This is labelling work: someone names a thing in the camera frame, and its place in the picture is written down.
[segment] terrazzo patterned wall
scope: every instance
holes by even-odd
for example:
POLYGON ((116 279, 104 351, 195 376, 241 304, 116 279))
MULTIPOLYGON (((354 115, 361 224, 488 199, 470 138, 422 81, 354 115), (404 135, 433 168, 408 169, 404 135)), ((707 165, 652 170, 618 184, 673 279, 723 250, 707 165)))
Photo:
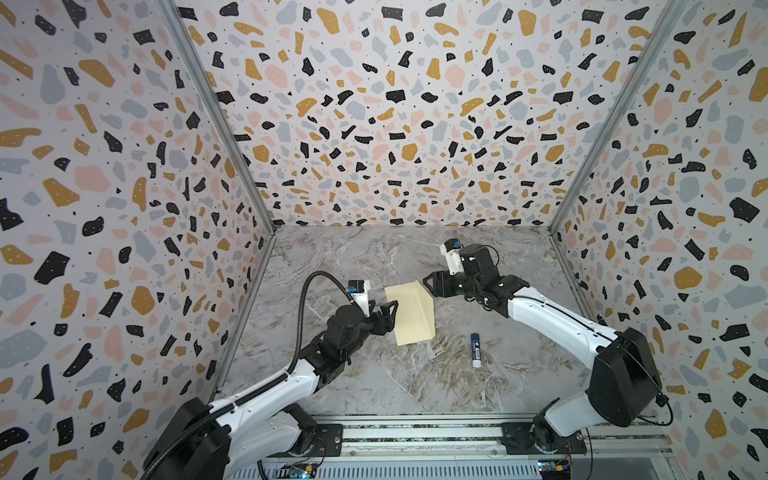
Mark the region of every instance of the terrazzo patterned wall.
POLYGON ((0 2, 0 477, 136 478, 260 225, 149 2, 0 2))
POLYGON ((542 225, 666 2, 180 0, 278 224, 542 225))
POLYGON ((648 337, 689 478, 768 475, 767 8, 690 3, 557 233, 648 337))

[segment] yellow envelope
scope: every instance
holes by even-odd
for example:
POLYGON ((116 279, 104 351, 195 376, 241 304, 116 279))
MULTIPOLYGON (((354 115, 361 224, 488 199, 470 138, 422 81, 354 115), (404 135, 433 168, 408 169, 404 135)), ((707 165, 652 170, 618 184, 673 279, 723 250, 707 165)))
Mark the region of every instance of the yellow envelope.
POLYGON ((435 336, 435 304, 420 282, 385 286, 384 293, 388 302, 398 302, 394 330, 398 346, 435 336))

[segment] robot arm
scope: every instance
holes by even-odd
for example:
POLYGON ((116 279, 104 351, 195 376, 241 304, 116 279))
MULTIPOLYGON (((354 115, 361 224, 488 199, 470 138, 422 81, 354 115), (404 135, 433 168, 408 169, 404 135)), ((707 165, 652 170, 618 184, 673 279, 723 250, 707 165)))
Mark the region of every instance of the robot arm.
POLYGON ((449 269, 423 283, 433 296, 463 295, 554 340, 592 371, 589 387, 569 399, 556 399, 534 418, 531 440, 556 451, 563 438, 601 422, 628 426, 659 394, 661 381, 645 336, 618 332, 553 302, 525 280, 501 276, 485 245, 462 246, 452 238, 440 246, 449 269))
POLYGON ((316 422, 296 402, 339 376, 369 336, 383 336, 395 327, 397 302, 384 303, 374 312, 375 302, 368 300, 368 289, 368 280, 349 282, 352 302, 339 307, 328 319, 327 330, 300 350, 294 368, 286 366, 208 405, 198 398, 182 405, 144 461, 142 480, 227 478, 269 455, 312 452, 316 422), (228 411, 172 447, 161 463, 151 466, 191 425, 223 410, 228 411))

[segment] marble table surface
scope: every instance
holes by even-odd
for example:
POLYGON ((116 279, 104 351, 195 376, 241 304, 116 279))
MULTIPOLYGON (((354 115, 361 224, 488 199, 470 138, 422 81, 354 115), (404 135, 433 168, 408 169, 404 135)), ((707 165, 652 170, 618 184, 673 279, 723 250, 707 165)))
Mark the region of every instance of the marble table surface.
MULTIPOLYGON (((342 284, 368 279, 371 298, 384 286, 445 270, 439 245, 448 238, 483 243, 501 254, 501 275, 526 279, 578 311, 545 229, 492 227, 281 227, 266 274, 220 396, 231 395, 285 366, 296 341, 301 286, 315 270, 342 284)), ((306 301, 306 345, 346 298, 322 277, 306 301)), ((352 365, 300 402, 309 413, 537 412, 555 397, 583 390, 588 371, 531 327, 486 312, 460 296, 435 299, 435 337, 398 347, 394 335, 371 336, 352 365), (482 368, 472 368, 469 336, 478 333, 482 368)))

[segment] mounting plate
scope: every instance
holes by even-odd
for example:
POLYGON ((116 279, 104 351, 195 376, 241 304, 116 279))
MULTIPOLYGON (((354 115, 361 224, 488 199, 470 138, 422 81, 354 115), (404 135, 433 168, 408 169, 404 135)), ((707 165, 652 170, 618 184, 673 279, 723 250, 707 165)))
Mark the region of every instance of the mounting plate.
MULTIPOLYGON (((502 423, 502 444, 507 449, 507 455, 541 455, 528 433, 531 431, 532 422, 506 422, 502 423)), ((571 453, 587 453, 587 446, 581 437, 581 432, 576 432, 566 438, 571 443, 571 453)))
POLYGON ((315 439, 322 440, 316 444, 315 456, 322 457, 323 453, 326 458, 341 456, 341 444, 344 441, 344 425, 340 423, 319 423, 315 430, 315 439))

